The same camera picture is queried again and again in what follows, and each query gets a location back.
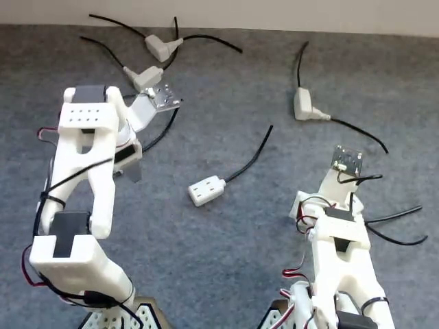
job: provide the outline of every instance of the electrical cord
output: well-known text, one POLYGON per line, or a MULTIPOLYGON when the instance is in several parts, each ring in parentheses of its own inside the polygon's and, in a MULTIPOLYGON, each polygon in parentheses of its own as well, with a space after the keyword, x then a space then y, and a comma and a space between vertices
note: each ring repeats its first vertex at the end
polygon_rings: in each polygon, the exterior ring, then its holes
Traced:
POLYGON ((279 318, 279 320, 277 320, 271 327, 270 329, 277 329, 280 328, 283 323, 285 321, 287 321, 288 317, 291 315, 291 313, 293 312, 295 307, 295 304, 291 304, 291 306, 289 306, 287 308, 287 310, 285 311, 285 313, 283 313, 283 315, 279 318))
POLYGON ((370 298, 368 301, 366 301, 364 304, 363 304, 363 306, 361 307, 361 315, 363 315, 364 316, 364 310, 368 307, 368 306, 370 306, 370 305, 372 305, 372 304, 374 304, 374 303, 376 303, 376 302, 386 302, 387 304, 389 304, 389 300, 387 299, 387 297, 374 297, 374 298, 370 298))
POLYGON ((193 34, 191 36, 185 36, 183 38, 183 40, 186 41, 186 40, 191 40, 191 39, 196 39, 196 38, 203 38, 203 39, 214 40, 216 42, 222 43, 223 45, 225 45, 225 46, 227 46, 227 47, 229 47, 231 49, 234 49, 238 53, 243 53, 243 50, 241 48, 239 48, 238 46, 235 46, 235 45, 231 44, 230 42, 222 40, 221 38, 217 38, 216 36, 209 36, 207 34, 193 34))
POLYGON ((402 216, 405 216, 405 215, 408 215, 408 214, 412 214, 413 212, 419 211, 422 208, 423 208, 422 206, 416 206, 416 207, 413 207, 413 208, 410 208, 410 209, 398 212, 398 213, 393 214, 393 215, 379 217, 379 218, 376 218, 376 219, 369 219, 367 221, 364 221, 364 223, 370 224, 370 223, 381 223, 383 221, 389 221, 391 219, 396 219, 396 218, 399 218, 399 217, 402 217, 402 216))
POLYGON ((142 38, 146 38, 146 35, 143 34, 142 32, 140 32, 139 30, 137 30, 137 29, 135 29, 135 28, 133 28, 133 27, 131 27, 129 25, 126 25, 126 24, 124 24, 122 22, 116 21, 115 19, 110 19, 108 17, 100 16, 100 15, 95 15, 95 14, 88 14, 88 15, 90 17, 94 18, 94 19, 101 19, 103 21, 107 21, 107 22, 111 22, 111 23, 114 23, 114 24, 118 24, 118 25, 120 25, 120 26, 122 26, 122 27, 124 27, 126 29, 129 29, 131 32, 134 32, 138 36, 141 36, 142 38))
POLYGON ((340 119, 337 119, 337 118, 334 118, 334 117, 331 117, 331 121, 332 121, 332 122, 339 123, 339 124, 341 124, 341 125, 345 125, 346 127, 349 127, 350 129, 355 130, 356 132, 359 132, 360 134, 363 134, 363 135, 365 135, 365 136, 367 136, 367 137, 370 137, 371 139, 373 139, 374 141, 376 141, 378 144, 380 144, 380 146, 383 148, 383 150, 384 150, 385 153, 389 154, 389 150, 388 150, 388 148, 384 145, 384 143, 383 143, 378 137, 372 135, 371 133, 369 133, 369 132, 367 132, 367 131, 365 131, 365 130, 362 130, 361 128, 359 128, 359 127, 357 127, 357 126, 355 126, 355 125, 353 125, 353 124, 351 124, 351 123, 349 123, 349 122, 345 122, 345 121, 343 121, 343 120, 340 120, 340 119))
POLYGON ((305 322, 305 325, 303 326, 303 329, 308 329, 309 322, 311 322, 311 320, 314 318, 315 314, 316 314, 316 310, 314 309, 312 314, 311 314, 311 316, 310 316, 310 318, 305 322))
POLYGON ((169 122, 167 123, 165 129, 160 133, 160 135, 158 135, 151 143, 149 143, 148 145, 144 146, 142 148, 142 153, 145 153, 146 151, 148 151, 149 149, 151 149, 153 146, 155 146, 155 144, 157 144, 158 142, 160 142, 160 140, 165 137, 166 133, 169 131, 169 129, 172 126, 172 123, 174 122, 177 114, 178 114, 178 110, 179 108, 176 108, 174 110, 174 113, 172 113, 172 117, 169 120, 169 122))
POLYGON ((340 180, 340 175, 342 174, 341 171, 339 171, 338 175, 337 175, 337 181, 340 184, 347 184, 347 183, 351 183, 351 182, 357 182, 356 185, 360 185, 362 182, 365 182, 366 180, 380 180, 381 178, 383 178, 383 176, 381 174, 378 175, 369 175, 369 176, 364 176, 364 177, 356 177, 356 178, 348 178, 347 180, 340 180))
POLYGON ((60 296, 62 299, 76 305, 76 306, 82 306, 82 307, 86 307, 86 308, 112 308, 112 307, 120 307, 122 310, 124 310, 125 312, 127 312, 133 319, 135 319, 137 321, 137 323, 139 323, 139 329, 143 328, 143 322, 142 320, 136 315, 136 313, 134 313, 132 310, 130 310, 125 303, 132 297, 132 294, 134 293, 134 286, 132 285, 131 282, 131 293, 130 295, 122 302, 117 301, 114 297, 111 297, 109 295, 106 295, 105 293, 99 293, 97 291, 93 291, 93 298, 91 297, 87 297, 87 295, 76 295, 73 293, 66 293, 64 291, 61 291, 60 289, 56 288, 49 279, 47 279, 46 277, 44 277, 43 275, 41 275, 41 278, 43 280, 43 282, 47 285, 47 287, 52 290, 56 295, 60 296), (82 300, 85 301, 85 304, 81 304, 78 302, 75 302, 73 300, 82 300), (86 301, 89 300, 93 300, 94 303, 100 303, 100 304, 104 304, 103 306, 100 305, 94 305, 93 304, 88 304, 86 301))
POLYGON ((254 154, 252 160, 250 160, 244 167, 242 167, 240 170, 236 171, 235 173, 233 173, 232 175, 228 176, 224 181, 226 183, 229 183, 230 181, 234 180, 236 177, 238 177, 239 175, 241 175, 244 171, 246 171, 248 168, 250 168, 258 159, 259 154, 261 154, 263 147, 265 146, 265 143, 267 142, 268 137, 270 137, 270 134, 273 130, 273 125, 270 125, 270 127, 268 128, 267 134, 265 134, 265 137, 263 138, 263 141, 261 143, 261 145, 259 146, 258 150, 256 151, 256 153, 254 154))
POLYGON ((297 87, 300 87, 300 65, 302 64, 303 52, 308 47, 308 45, 309 45, 309 41, 304 42, 302 47, 299 50, 299 61, 298 61, 297 70, 296 70, 296 73, 297 73, 297 87))
MULTIPOLYGON (((180 32, 178 31, 177 16, 174 16, 174 27, 175 27, 175 40, 178 40, 180 38, 180 32)), ((178 47, 176 50, 174 50, 174 52, 171 55, 171 58, 168 59, 168 62, 162 67, 162 70, 166 71, 166 69, 168 69, 171 66, 171 64, 174 62, 174 60, 177 57, 177 53, 178 53, 178 47)))
POLYGON ((44 143, 49 143, 56 148, 57 147, 56 143, 54 143, 48 139, 43 138, 43 132, 57 132, 57 131, 58 131, 58 129, 54 128, 54 127, 41 127, 40 129, 37 130, 36 136, 39 139, 39 141, 44 142, 44 143))
POLYGON ((92 39, 92 38, 89 38, 89 37, 86 37, 86 36, 80 36, 80 38, 81 38, 82 40, 85 40, 85 41, 88 41, 88 42, 94 43, 94 44, 96 44, 96 45, 99 45, 100 47, 103 47, 104 49, 107 50, 107 52, 111 55, 111 57, 113 57, 113 59, 117 62, 117 64, 118 64, 120 67, 123 68, 123 67, 125 66, 125 65, 122 64, 122 62, 120 61, 120 59, 115 55, 115 53, 114 53, 110 48, 108 48, 107 45, 105 45, 103 42, 100 42, 100 41, 98 41, 98 40, 95 40, 95 39, 92 39))
MULTIPOLYGON (((308 47, 308 45, 309 45, 309 41, 304 42, 302 47, 300 48, 300 50, 298 52, 298 64, 297 64, 296 74, 297 74, 297 86, 299 88, 301 87, 301 84, 300 84, 300 66, 302 64, 302 56, 303 56, 303 53, 305 52, 305 49, 308 47)), ((378 144, 380 144, 380 146, 383 148, 385 153, 387 153, 387 154, 389 153, 389 150, 384 145, 384 143, 379 138, 377 138, 376 136, 372 135, 371 133, 369 133, 369 132, 367 132, 367 131, 365 131, 365 130, 363 130, 363 129, 361 129, 361 128, 359 128, 359 127, 357 127, 357 126, 355 126, 355 125, 353 125, 351 123, 348 123, 346 121, 343 121, 343 120, 340 120, 340 119, 337 119, 337 118, 334 118, 334 117, 331 117, 330 120, 332 122, 336 122, 336 123, 339 123, 341 125, 345 125, 346 127, 349 127, 350 129, 353 129, 356 132, 359 132, 360 134, 363 134, 363 135, 365 135, 367 137, 370 137, 374 141, 378 142, 378 144)))
POLYGON ((423 243, 425 240, 428 239, 428 235, 425 235, 423 238, 416 240, 416 241, 412 241, 412 242, 404 242, 404 241, 398 241, 395 239, 392 239, 386 235, 384 235, 383 233, 381 233, 380 231, 374 229, 373 227, 371 227, 369 225, 369 223, 365 223, 364 224, 366 226, 366 228, 368 230, 370 230, 373 234, 376 234, 377 236, 379 236, 380 238, 386 240, 387 242, 391 242, 394 243, 395 245, 420 245, 421 243, 423 243))

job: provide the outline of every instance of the white plug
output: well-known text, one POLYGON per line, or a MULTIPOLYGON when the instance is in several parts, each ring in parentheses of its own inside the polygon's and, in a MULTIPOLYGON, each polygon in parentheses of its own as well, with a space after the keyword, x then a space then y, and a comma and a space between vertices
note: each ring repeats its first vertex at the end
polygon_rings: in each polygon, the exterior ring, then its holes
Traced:
POLYGON ((195 183, 187 188, 189 195, 195 206, 199 207, 216 197, 219 197, 224 192, 226 182, 218 178, 218 176, 211 176, 195 183))
POLYGON ((145 38, 146 47, 151 51, 160 62, 166 61, 172 53, 183 43, 180 38, 171 42, 163 42, 158 36, 151 34, 145 38))
POLYGON ((123 67, 123 72, 130 78, 134 87, 139 93, 142 93, 146 88, 153 87, 162 80, 163 70, 157 66, 151 66, 144 70, 144 72, 137 74, 131 71, 128 67, 123 67))
POLYGON ((309 90, 299 87, 294 95, 294 116, 296 120, 331 120, 331 116, 311 105, 309 90))

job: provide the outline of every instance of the metal base plate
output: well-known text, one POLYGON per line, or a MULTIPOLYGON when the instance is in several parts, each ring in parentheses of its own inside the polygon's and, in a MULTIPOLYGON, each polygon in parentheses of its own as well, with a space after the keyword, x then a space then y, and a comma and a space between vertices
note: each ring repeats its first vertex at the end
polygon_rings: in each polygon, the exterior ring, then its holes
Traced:
MULTIPOLYGON (((151 297, 136 297, 134 307, 137 307, 136 315, 143 322, 144 329, 171 329, 161 309, 158 308, 156 300, 151 297)), ((101 312, 89 313, 78 329, 139 329, 139 324, 133 318, 113 317, 110 318, 101 312)))

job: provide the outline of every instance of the black cable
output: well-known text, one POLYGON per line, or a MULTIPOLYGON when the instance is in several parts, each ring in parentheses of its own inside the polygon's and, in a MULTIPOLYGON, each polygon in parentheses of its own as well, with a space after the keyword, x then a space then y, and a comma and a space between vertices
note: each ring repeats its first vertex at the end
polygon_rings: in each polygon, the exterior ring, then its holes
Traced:
POLYGON ((368 230, 370 230, 372 233, 376 234, 377 236, 379 236, 380 238, 386 240, 387 242, 391 242, 394 243, 395 245, 420 245, 422 242, 424 242, 425 240, 427 240, 428 235, 425 235, 423 238, 416 240, 416 241, 412 241, 412 242, 404 242, 404 241, 398 241, 395 239, 392 239, 386 235, 384 235, 383 233, 377 231, 376 229, 374 229, 373 227, 371 227, 369 225, 369 223, 365 223, 364 224, 366 226, 366 228, 368 230))
POLYGON ((108 17, 99 16, 99 15, 95 15, 95 14, 88 14, 88 15, 90 17, 93 17, 94 19, 101 19, 103 21, 107 21, 107 22, 111 22, 111 23, 114 23, 114 24, 118 24, 118 25, 120 25, 120 26, 122 26, 122 27, 124 27, 126 29, 129 29, 131 32, 134 32, 135 34, 141 36, 142 38, 146 38, 146 35, 143 34, 142 32, 140 32, 139 30, 137 30, 137 29, 135 29, 135 28, 133 28, 133 27, 131 27, 129 25, 126 25, 126 24, 124 24, 122 22, 116 21, 115 19, 110 19, 108 17))
POLYGON ((240 170, 238 170, 237 172, 235 172, 232 175, 228 176, 224 180, 226 183, 229 183, 231 180, 234 180, 236 177, 241 175, 244 171, 246 171, 248 168, 250 168, 251 165, 253 165, 256 162, 257 158, 259 157, 259 154, 261 154, 262 149, 265 146, 265 143, 267 142, 268 137, 270 137, 270 134, 271 134, 272 130, 273 130, 273 125, 270 125, 270 127, 268 128, 267 134, 265 134, 265 137, 263 138, 263 141, 262 141, 261 145, 259 146, 258 150, 256 151, 256 153, 254 154, 252 160, 250 160, 240 170))
POLYGON ((364 316, 364 310, 368 307, 368 306, 370 306, 370 305, 372 305, 373 303, 376 303, 376 302, 386 302, 387 304, 389 304, 389 300, 387 299, 387 297, 373 297, 373 298, 370 298, 367 302, 365 302, 364 304, 363 304, 363 306, 361 307, 361 315, 363 315, 364 316))
POLYGON ((216 36, 209 36, 207 34, 194 34, 192 36, 185 36, 183 38, 183 40, 190 40, 190 39, 196 39, 196 38, 203 38, 203 39, 210 39, 210 40, 214 40, 216 42, 222 43, 223 45, 230 47, 232 49, 234 49, 235 51, 237 51, 238 53, 243 53, 243 50, 235 45, 232 45, 231 43, 222 40, 220 38, 217 38, 216 36))
POLYGON ((124 66, 125 66, 125 65, 122 64, 122 62, 119 60, 119 58, 117 58, 117 56, 115 55, 115 53, 113 53, 112 50, 111 50, 110 48, 108 48, 107 45, 105 45, 104 43, 102 43, 102 42, 100 42, 100 41, 98 41, 98 40, 92 39, 92 38, 88 38, 88 37, 86 37, 86 36, 80 36, 80 38, 81 38, 82 40, 85 40, 85 41, 89 41, 89 42, 95 43, 96 45, 99 45, 99 46, 105 48, 105 49, 108 51, 108 53, 111 55, 111 57, 114 58, 114 60, 117 62, 117 64, 118 64, 120 67, 124 67, 124 66))
POLYGON ((360 185, 362 182, 365 182, 366 180, 380 180, 383 177, 381 174, 379 174, 379 175, 370 175, 370 176, 363 176, 363 177, 356 177, 356 178, 348 178, 347 180, 340 180, 341 174, 342 174, 342 172, 340 171, 337 175, 337 181, 340 184, 357 182, 356 185, 360 185))
POLYGON ((178 110, 179 108, 176 108, 174 110, 174 113, 172 114, 171 119, 169 120, 169 122, 167 123, 165 129, 160 133, 160 135, 158 135, 151 143, 149 143, 148 145, 144 146, 142 149, 142 153, 145 153, 146 151, 148 151, 149 149, 151 149, 153 146, 155 146, 155 144, 157 144, 158 142, 160 142, 160 140, 165 137, 166 133, 168 132, 168 130, 170 129, 170 127, 172 126, 172 123, 174 122, 174 119, 176 118, 177 114, 178 114, 178 110))
POLYGON ((348 122, 345 122, 345 121, 340 120, 340 119, 336 119, 336 118, 334 118, 334 117, 331 117, 331 121, 336 122, 336 123, 339 123, 339 124, 341 124, 341 125, 345 125, 346 127, 349 127, 350 129, 353 129, 353 130, 355 130, 356 132, 359 132, 360 134, 363 134, 363 135, 365 135, 365 136, 367 136, 367 137, 371 137, 371 139, 373 139, 373 140, 376 141, 378 144, 380 144, 380 146, 383 148, 383 150, 384 150, 385 153, 389 154, 389 150, 388 150, 387 147, 384 145, 384 143, 383 143, 378 137, 373 136, 371 133, 369 133, 369 132, 367 132, 367 131, 365 131, 365 130, 362 130, 361 128, 358 128, 357 126, 352 125, 352 124, 350 124, 350 123, 348 123, 348 122))
POLYGON ((398 213, 393 214, 393 215, 379 217, 379 218, 376 218, 376 219, 369 219, 367 221, 364 221, 364 223, 370 224, 370 223, 380 223, 382 221, 389 221, 391 219, 396 219, 396 218, 402 217, 404 215, 412 214, 413 212, 419 211, 422 208, 423 208, 422 206, 416 206, 416 207, 413 207, 413 208, 410 208, 410 209, 398 212, 398 213))
POLYGON ((353 203, 354 203, 354 192, 351 192, 351 195, 349 195, 349 212, 351 214, 353 212, 353 203))
POLYGON ((316 314, 316 310, 314 309, 309 319, 305 322, 305 325, 303 326, 303 329, 308 329, 309 322, 314 318, 314 315, 316 314))
MULTIPOLYGON (((58 188, 59 186, 65 184, 65 183, 67 183, 68 181, 78 177, 79 175, 82 175, 86 171, 88 171, 94 167, 103 165, 104 163, 110 162, 112 160, 113 160, 113 158, 109 158, 109 159, 105 159, 103 161, 99 161, 99 162, 95 162, 93 164, 90 164, 89 166, 77 171, 76 173, 70 175, 69 177, 63 179, 62 181, 60 181, 59 183, 57 183, 53 186, 50 186, 50 184, 46 184, 44 191, 40 194, 40 204, 38 205, 38 209, 36 210, 36 215, 35 215, 35 220, 34 220, 34 229, 32 230, 32 234, 33 234, 32 237, 38 235, 38 229, 40 227, 40 222, 41 222, 41 214, 43 212, 43 208, 44 208, 44 205, 46 203, 46 200, 49 199, 48 198, 49 192, 53 191, 55 188, 58 188)), ((47 182, 51 182, 51 169, 50 169, 51 166, 53 166, 53 163, 49 164, 50 180, 48 179, 47 182)))
POLYGON ((302 47, 299 50, 299 61, 297 63, 297 87, 300 87, 300 65, 302 64, 302 56, 303 56, 303 52, 305 51, 305 49, 308 47, 309 45, 309 41, 304 42, 302 47))
MULTIPOLYGON (((178 40, 180 38, 180 32, 178 31, 178 21, 177 21, 177 17, 174 17, 174 25, 175 25, 175 40, 178 40)), ((174 52, 171 55, 171 58, 168 60, 168 63, 166 63, 163 67, 162 70, 166 70, 168 69, 171 64, 174 62, 174 60, 177 57, 177 53, 178 53, 178 47, 176 48, 176 50, 174 50, 174 52)))
POLYGON ((68 301, 69 303, 72 303, 76 306, 82 306, 82 307, 86 307, 86 308, 112 308, 112 307, 120 307, 122 310, 124 310, 125 312, 127 312, 133 319, 135 319, 138 323, 139 323, 139 329, 143 328, 143 322, 140 319, 140 317, 138 317, 136 315, 136 313, 134 313, 132 310, 130 310, 124 303, 126 303, 132 296, 132 294, 134 293, 134 286, 132 286, 132 290, 131 290, 131 294, 122 302, 117 301, 114 297, 111 297, 109 295, 106 295, 105 293, 96 293, 96 296, 98 298, 100 298, 99 303, 104 304, 103 306, 99 306, 99 305, 94 305, 94 304, 81 304, 78 302, 75 302, 73 300, 82 300, 85 301, 87 298, 85 295, 76 295, 74 293, 66 293, 65 291, 61 291, 60 289, 56 288, 52 282, 50 282, 50 280, 48 278, 46 278, 43 275, 40 275, 42 281, 47 285, 47 287, 52 290, 52 292, 54 292, 56 295, 60 296, 61 298, 63 298, 64 300, 68 301))

